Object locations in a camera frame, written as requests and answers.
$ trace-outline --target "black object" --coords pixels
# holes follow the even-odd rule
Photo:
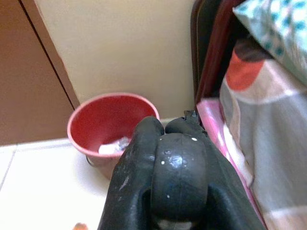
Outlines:
[[[148,117],[116,166],[99,230],[264,230],[232,165],[194,111]]]

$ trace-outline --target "red bucket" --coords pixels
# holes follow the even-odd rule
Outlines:
[[[133,93],[108,93],[81,104],[71,115],[67,134],[74,147],[107,178],[123,151],[101,155],[98,149],[122,137],[132,137],[136,125],[147,116],[159,114],[155,106]]]

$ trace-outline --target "dark red headboard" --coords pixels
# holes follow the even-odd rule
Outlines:
[[[233,47],[248,34],[232,8],[243,0],[196,0],[191,14],[195,103],[218,95]]]

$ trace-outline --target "pink fabric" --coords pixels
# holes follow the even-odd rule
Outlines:
[[[254,200],[253,194],[249,189],[242,173],[240,172],[240,170],[238,169],[238,167],[236,166],[231,157],[231,156],[235,157],[236,152],[230,154],[226,146],[224,129],[223,129],[225,121],[222,116],[221,104],[219,99],[218,98],[202,99],[201,102],[197,104],[197,110],[201,118],[202,125],[207,131],[211,141],[215,144],[215,146],[219,149],[219,151],[223,154],[223,156],[229,160],[229,162],[236,170],[252,206],[254,207],[259,219],[262,221],[262,223],[264,223],[262,216],[259,212],[259,209],[256,205],[256,202]]]

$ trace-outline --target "patterned pillowcase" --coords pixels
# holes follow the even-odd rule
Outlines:
[[[234,13],[263,48],[307,85],[306,0],[247,0]]]

